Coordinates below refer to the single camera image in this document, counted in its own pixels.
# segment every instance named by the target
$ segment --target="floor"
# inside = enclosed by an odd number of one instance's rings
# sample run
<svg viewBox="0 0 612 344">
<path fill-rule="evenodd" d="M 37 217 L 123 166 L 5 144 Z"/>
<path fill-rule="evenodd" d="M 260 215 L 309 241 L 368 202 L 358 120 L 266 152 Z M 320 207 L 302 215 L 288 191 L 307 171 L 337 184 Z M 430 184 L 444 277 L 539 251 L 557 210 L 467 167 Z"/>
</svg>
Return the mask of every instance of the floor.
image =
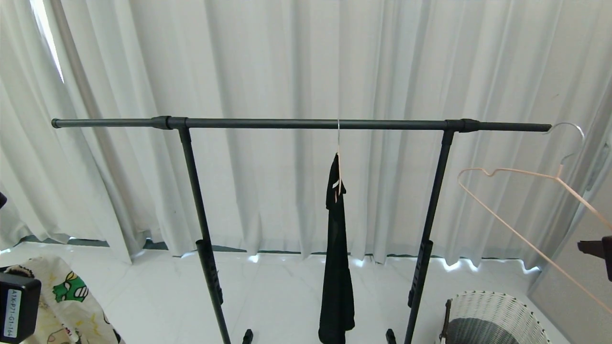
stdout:
<svg viewBox="0 0 612 344">
<path fill-rule="evenodd" d="M 129 266 L 116 261 L 106 247 L 25 242 L 3 251 L 0 266 L 18 264 L 41 254 L 62 257 L 87 283 L 111 323 L 128 344 L 221 343 L 200 260 L 167 251 L 145 250 Z M 316 344 L 325 256 L 219 252 L 215 254 L 225 303 L 223 311 L 233 343 L 253 329 L 254 344 Z M 409 308 L 409 286 L 416 260 L 371 257 L 350 260 L 355 322 L 347 343 L 386 343 L 392 328 L 403 342 Z M 439 334 L 447 298 L 464 290 L 512 294 L 527 303 L 552 343 L 567 340 L 530 303 L 525 292 L 538 271 L 519 261 L 485 260 L 476 269 L 468 261 L 446 266 L 431 262 L 413 343 L 433 343 Z"/>
</svg>

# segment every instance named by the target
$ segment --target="hanger hook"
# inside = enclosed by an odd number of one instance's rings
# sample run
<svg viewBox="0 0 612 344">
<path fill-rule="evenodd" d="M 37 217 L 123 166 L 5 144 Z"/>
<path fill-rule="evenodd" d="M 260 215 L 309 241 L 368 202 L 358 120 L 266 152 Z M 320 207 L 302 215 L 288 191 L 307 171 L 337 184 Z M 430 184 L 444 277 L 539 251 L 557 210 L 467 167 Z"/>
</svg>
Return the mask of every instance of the hanger hook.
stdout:
<svg viewBox="0 0 612 344">
<path fill-rule="evenodd" d="M 543 135 L 551 133 L 556 127 L 560 126 L 561 124 L 571 125 L 572 127 L 576 128 L 580 132 L 580 138 L 581 138 L 580 147 L 575 152 L 570 153 L 570 154 L 564 156 L 563 159 L 561 159 L 561 165 L 563 165 L 567 158 L 571 157 L 574 154 L 580 153 L 580 151 L 582 151 L 582 148 L 584 147 L 584 132 L 582 131 L 582 128 L 578 124 L 571 123 L 571 122 L 559 122 L 559 123 L 553 125 L 552 127 L 550 127 L 550 129 L 548 129 L 548 131 L 545 132 Z"/>
</svg>

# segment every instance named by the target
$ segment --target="black box with label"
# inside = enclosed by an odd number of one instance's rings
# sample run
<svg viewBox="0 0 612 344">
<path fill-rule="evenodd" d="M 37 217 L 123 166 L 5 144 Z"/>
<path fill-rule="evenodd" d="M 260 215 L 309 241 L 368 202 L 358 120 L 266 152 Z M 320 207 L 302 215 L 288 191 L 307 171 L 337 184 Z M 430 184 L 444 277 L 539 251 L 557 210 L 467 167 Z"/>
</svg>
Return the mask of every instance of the black box with label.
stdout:
<svg viewBox="0 0 612 344">
<path fill-rule="evenodd" d="M 21 343 L 36 330 L 40 281 L 0 273 L 0 342 Z"/>
</svg>

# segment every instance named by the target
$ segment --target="black metal clothes rack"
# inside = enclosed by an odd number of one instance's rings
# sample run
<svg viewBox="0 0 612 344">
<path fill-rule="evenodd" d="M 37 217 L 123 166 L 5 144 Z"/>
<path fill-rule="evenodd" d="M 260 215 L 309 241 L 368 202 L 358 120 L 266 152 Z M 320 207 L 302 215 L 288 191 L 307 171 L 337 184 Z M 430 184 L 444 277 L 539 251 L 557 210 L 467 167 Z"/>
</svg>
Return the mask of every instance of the black metal clothes rack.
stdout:
<svg viewBox="0 0 612 344">
<path fill-rule="evenodd" d="M 473 119 L 448 119 L 445 121 L 376 121 L 376 120 L 347 120 L 334 119 L 205 119 L 159 116 L 150 119 L 53 119 L 51 125 L 54 128 L 67 127 L 150 127 L 163 130 L 176 129 L 179 132 L 189 181 L 191 182 L 193 199 L 200 221 L 202 240 L 196 241 L 198 254 L 208 292 L 211 295 L 212 306 L 215 310 L 219 331 L 223 338 L 223 344 L 230 344 L 230 335 L 223 317 L 221 304 L 223 294 L 217 276 L 214 253 L 212 251 L 211 236 L 206 222 L 204 201 L 200 190 L 200 181 L 193 157 L 193 148 L 189 129 L 191 128 L 234 128 L 234 129 L 361 129 L 361 130 L 442 130 L 442 148 L 438 158 L 438 166 L 433 180 L 433 188 L 429 200 L 429 207 L 425 218 L 425 227 L 421 238 L 419 256 L 414 270 L 412 287 L 408 294 L 408 306 L 411 308 L 408 319 L 408 328 L 404 344 L 412 342 L 414 328 L 419 313 L 419 305 L 423 296 L 427 267 L 431 258 L 433 241 L 430 240 L 433 219 L 436 214 L 438 198 L 444 179 L 444 170 L 449 158 L 450 145 L 455 133 L 475 132 L 479 130 L 506 131 L 506 132 L 547 132 L 550 124 L 525 124 L 525 123 L 499 123 L 479 122 Z M 396 344 L 395 334 L 392 329 L 387 330 L 386 339 L 388 344 Z M 243 344 L 253 341 L 253 331 L 248 329 L 244 335 Z"/>
</svg>

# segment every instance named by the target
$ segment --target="wicker basket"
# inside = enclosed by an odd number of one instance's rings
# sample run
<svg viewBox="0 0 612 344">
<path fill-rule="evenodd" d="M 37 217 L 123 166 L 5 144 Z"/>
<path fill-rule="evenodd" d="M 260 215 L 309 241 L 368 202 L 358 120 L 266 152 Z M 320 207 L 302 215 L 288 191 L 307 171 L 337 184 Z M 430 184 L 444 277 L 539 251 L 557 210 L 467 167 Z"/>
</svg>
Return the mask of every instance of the wicker basket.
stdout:
<svg viewBox="0 0 612 344">
<path fill-rule="evenodd" d="M 440 344 L 547 344 L 526 304 L 490 291 L 465 291 L 446 302 Z"/>
</svg>

